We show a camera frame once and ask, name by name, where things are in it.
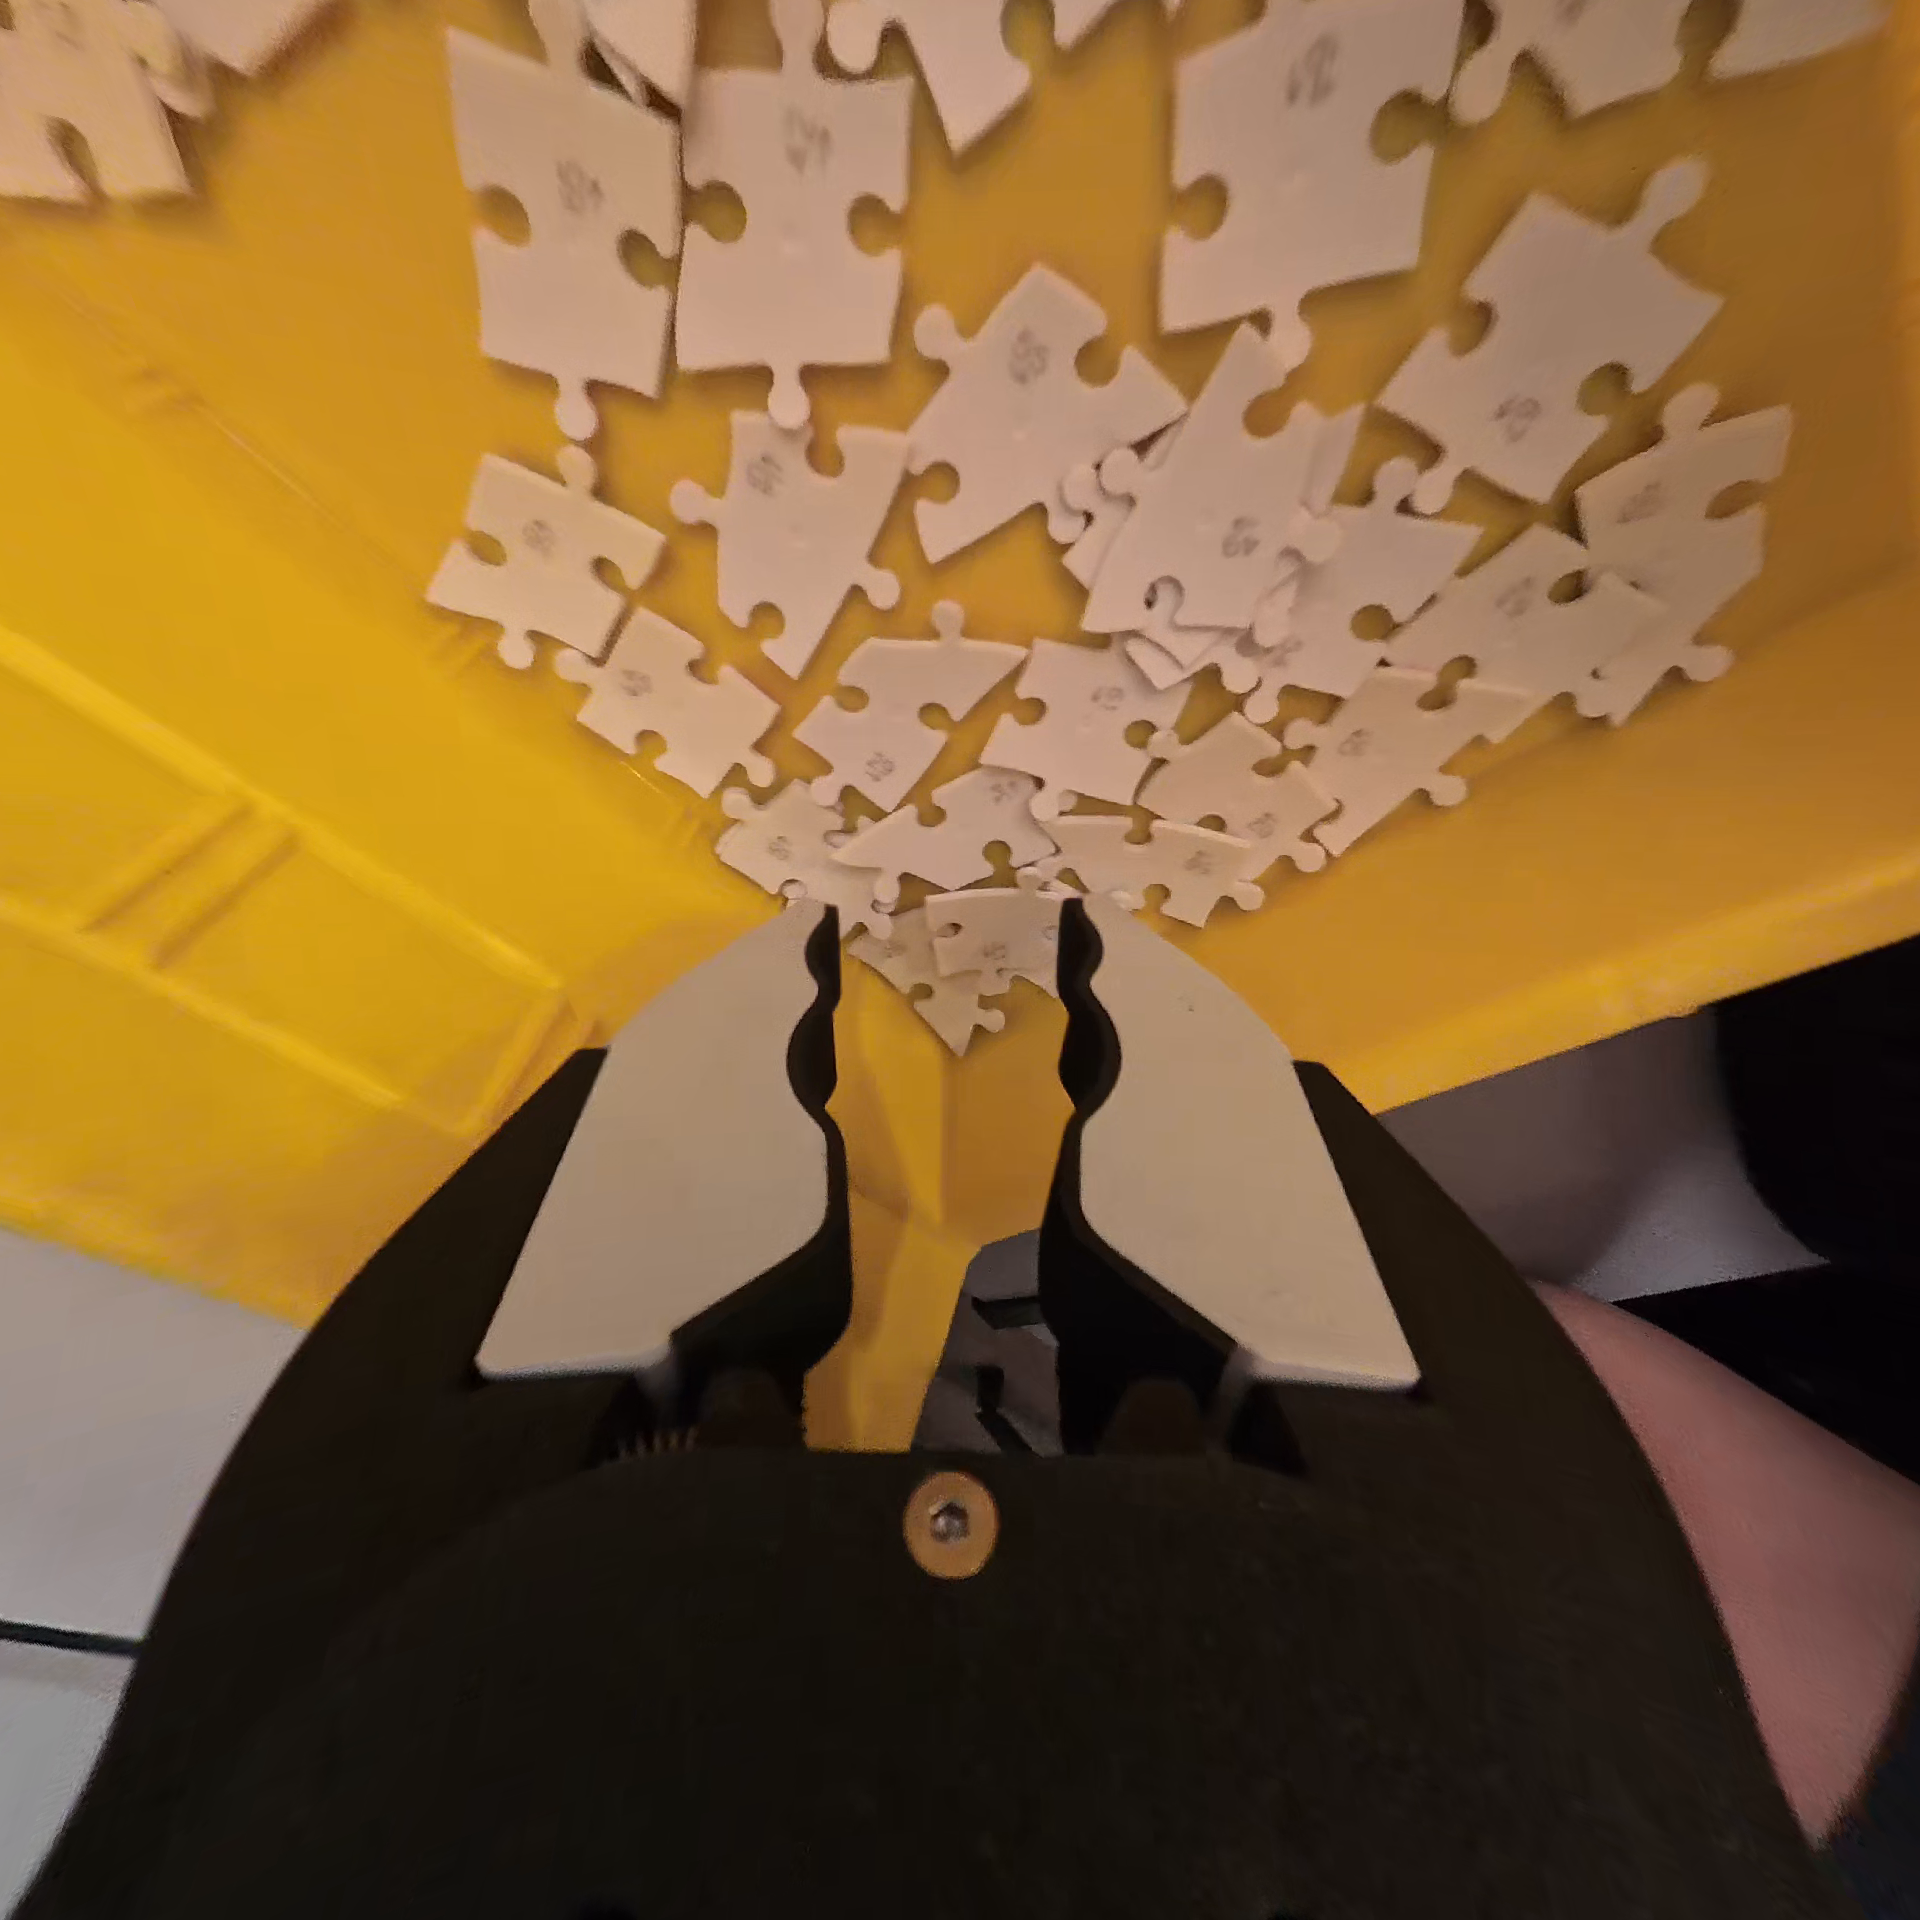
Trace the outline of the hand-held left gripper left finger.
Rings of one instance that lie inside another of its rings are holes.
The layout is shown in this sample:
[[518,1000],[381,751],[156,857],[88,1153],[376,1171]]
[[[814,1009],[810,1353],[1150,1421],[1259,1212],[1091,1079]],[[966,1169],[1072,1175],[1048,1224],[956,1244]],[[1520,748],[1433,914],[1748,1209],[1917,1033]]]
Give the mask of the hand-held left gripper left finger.
[[482,1380],[627,1378],[653,1434],[802,1441],[806,1378],[854,1320],[841,1000],[841,918],[790,902],[593,1054]]

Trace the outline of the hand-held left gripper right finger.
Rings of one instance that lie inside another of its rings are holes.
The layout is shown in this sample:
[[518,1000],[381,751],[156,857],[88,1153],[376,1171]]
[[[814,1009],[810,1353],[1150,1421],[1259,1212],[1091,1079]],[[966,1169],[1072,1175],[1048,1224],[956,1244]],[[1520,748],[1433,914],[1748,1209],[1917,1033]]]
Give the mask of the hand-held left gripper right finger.
[[1132,1389],[1230,1432],[1267,1385],[1403,1394],[1422,1366],[1276,1033],[1109,897],[1063,907],[1069,1123],[1041,1217],[1063,1441]]

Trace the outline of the yellow plastic bin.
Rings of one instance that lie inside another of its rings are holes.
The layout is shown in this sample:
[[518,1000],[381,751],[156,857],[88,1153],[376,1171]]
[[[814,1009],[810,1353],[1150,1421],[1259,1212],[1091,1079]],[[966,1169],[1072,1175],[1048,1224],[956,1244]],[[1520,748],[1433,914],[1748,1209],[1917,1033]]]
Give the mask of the yellow plastic bin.
[[[1732,680],[1610,731],[1548,709],[1321,878],[1183,935],[1372,1111],[1917,930],[1917,3],[1771,74],[1571,121],[1534,70],[1430,152],[1414,274],[1310,303],[1255,412],[1372,397],[1533,190],[1724,299],[1664,399],[1787,401]],[[707,803],[572,722],[552,669],[424,604],[482,454],[554,474],[554,383],[478,348],[445,25],[540,60],[522,3],[334,3],[178,132],[174,198],[4,198],[4,1217],[312,1324],[466,1142],[774,906]]]

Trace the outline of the pile of puzzle pieces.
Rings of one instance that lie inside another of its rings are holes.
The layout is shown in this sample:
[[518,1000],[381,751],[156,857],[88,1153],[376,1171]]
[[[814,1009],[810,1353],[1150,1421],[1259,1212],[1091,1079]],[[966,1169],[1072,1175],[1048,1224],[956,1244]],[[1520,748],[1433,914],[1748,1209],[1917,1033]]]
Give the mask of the pile of puzzle pieces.
[[[329,3],[4,3],[4,195],[189,192],[178,132]],[[1659,246],[1709,185],[1659,164],[1623,221],[1533,190],[1359,401],[1260,412],[1313,360],[1310,303],[1414,274],[1430,152],[1534,70],[1571,121],[1686,72],[1691,3],[1093,3],[1030,40],[1005,3],[698,3],[688,97],[598,3],[527,3],[540,60],[455,23],[445,66],[478,348],[554,383],[554,474],[482,454],[424,604],[544,662],[572,722],[695,799],[800,768],[842,930],[990,889],[1069,814],[1159,803],[1150,731],[1334,709],[1453,572],[1587,511],[1593,387],[1662,378],[1724,299]],[[1709,83],[1882,31],[1889,3],[1734,3]],[[1745,661],[1727,615],[1567,701],[1610,731]],[[1442,792],[1520,731],[1414,725]],[[1187,814],[1157,842],[1267,841],[1237,885],[1127,878],[1187,923],[1259,914],[1359,849],[1334,751],[1260,782],[1327,814]]]

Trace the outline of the black quilted pad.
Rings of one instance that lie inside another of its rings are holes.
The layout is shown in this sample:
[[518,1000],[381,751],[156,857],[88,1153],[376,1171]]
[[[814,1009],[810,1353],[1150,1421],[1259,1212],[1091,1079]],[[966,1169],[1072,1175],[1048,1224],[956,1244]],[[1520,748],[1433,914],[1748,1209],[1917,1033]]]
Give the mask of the black quilted pad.
[[1748,1181],[1917,1389],[1917,941],[1718,1002],[1716,1050]]

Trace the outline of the person's leg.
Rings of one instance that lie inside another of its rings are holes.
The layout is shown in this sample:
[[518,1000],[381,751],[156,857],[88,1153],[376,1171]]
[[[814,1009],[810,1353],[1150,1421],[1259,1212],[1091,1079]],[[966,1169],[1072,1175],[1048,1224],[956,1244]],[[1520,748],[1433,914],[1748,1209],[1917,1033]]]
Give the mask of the person's leg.
[[1639,1315],[1534,1285],[1651,1464],[1774,1772],[1830,1842],[1917,1659],[1917,1486]]

